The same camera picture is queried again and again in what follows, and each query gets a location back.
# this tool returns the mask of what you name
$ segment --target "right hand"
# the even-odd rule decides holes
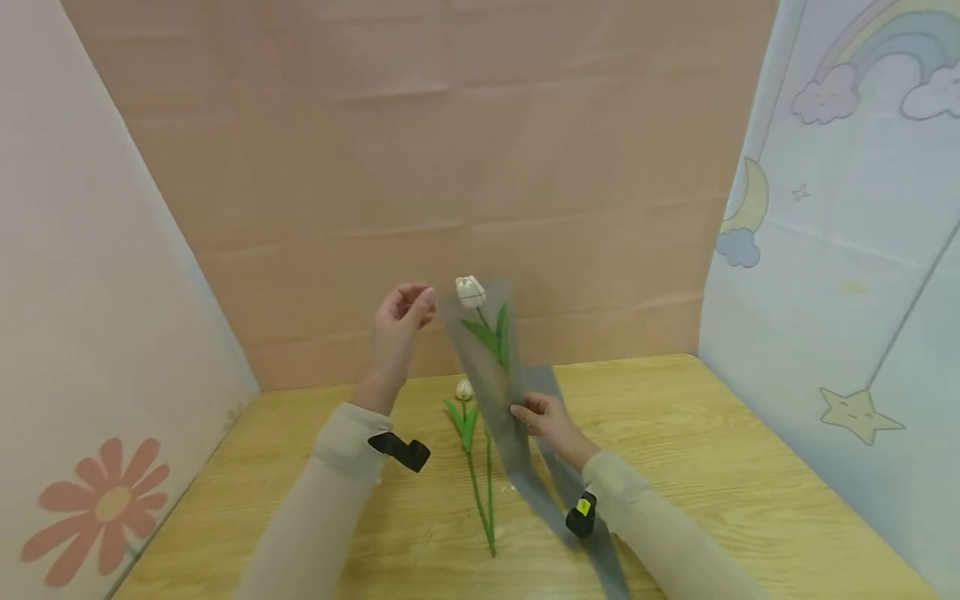
[[[600,446],[591,442],[573,424],[559,398],[530,393],[523,400],[523,406],[513,404],[510,407],[510,414],[526,423],[530,435],[542,437],[577,472],[600,452]]]

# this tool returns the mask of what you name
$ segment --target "small star drawing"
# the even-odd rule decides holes
[[[902,423],[876,411],[874,401],[870,397],[870,390],[860,390],[849,396],[840,396],[820,388],[820,393],[829,406],[820,420],[828,425],[850,429],[866,445],[874,445],[877,431],[906,429]]]
[[[790,193],[793,194],[794,202],[799,202],[810,195],[810,192],[806,191],[806,183],[801,185],[800,189],[795,189]]]

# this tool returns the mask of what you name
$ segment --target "wrist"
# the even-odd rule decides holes
[[[565,458],[571,467],[581,473],[589,460],[599,453],[600,446],[592,442],[587,436],[581,435],[580,439],[570,446]]]
[[[370,370],[353,390],[350,403],[389,417],[401,387],[383,373]]]

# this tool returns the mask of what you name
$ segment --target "wooden table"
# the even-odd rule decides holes
[[[774,598],[936,597],[696,358],[556,371],[585,431],[636,465]],[[396,431],[426,442],[433,456],[420,474],[387,463],[357,527],[340,597],[603,598],[586,556],[564,550],[498,468],[498,556],[490,558],[465,458],[442,412],[457,380],[428,377],[404,387]],[[349,393],[349,386],[296,390],[254,402],[115,597],[230,598],[317,431]],[[483,444],[474,447],[481,467]],[[629,549],[620,550],[634,598],[662,598]]]

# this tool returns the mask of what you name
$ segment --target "tulip bud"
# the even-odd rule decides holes
[[[461,379],[457,384],[457,399],[463,402],[473,400],[473,386],[470,385],[469,379]]]
[[[487,301],[487,292],[474,276],[457,277],[457,296],[464,308],[480,308]]]

